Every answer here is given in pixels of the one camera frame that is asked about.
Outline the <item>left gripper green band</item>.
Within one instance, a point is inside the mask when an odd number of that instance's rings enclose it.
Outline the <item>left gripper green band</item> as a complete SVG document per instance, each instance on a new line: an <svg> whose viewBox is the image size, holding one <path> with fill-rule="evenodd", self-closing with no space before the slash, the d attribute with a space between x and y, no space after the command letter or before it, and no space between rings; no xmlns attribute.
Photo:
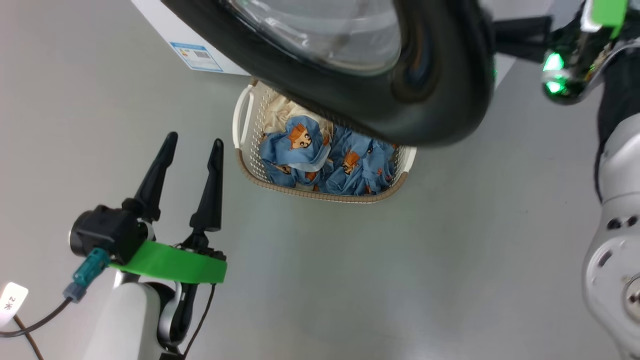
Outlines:
<svg viewBox="0 0 640 360"><path fill-rule="evenodd" d="M212 253L187 251L154 241L150 223L160 219L160 200L168 168L174 160L179 135L170 132L133 197L122 202L122 209L132 212L138 222L109 244L110 267L136 276L184 284L222 284L227 262ZM206 168L208 177L197 211L190 217L196 232L216 232L222 228L224 142L215 139Z"/></svg>

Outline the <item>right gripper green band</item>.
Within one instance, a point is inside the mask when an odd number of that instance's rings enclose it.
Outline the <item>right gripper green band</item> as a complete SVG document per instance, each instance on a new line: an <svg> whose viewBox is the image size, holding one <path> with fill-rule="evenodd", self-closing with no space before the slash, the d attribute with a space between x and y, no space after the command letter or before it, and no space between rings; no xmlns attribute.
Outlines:
<svg viewBox="0 0 640 360"><path fill-rule="evenodd" d="M546 36L551 16L493 21L497 37ZM623 55L639 50L637 0L583 0L574 19L548 40L497 39L496 51L515 58L544 58L542 91L553 103L583 100L605 80L606 69Z"/></svg>

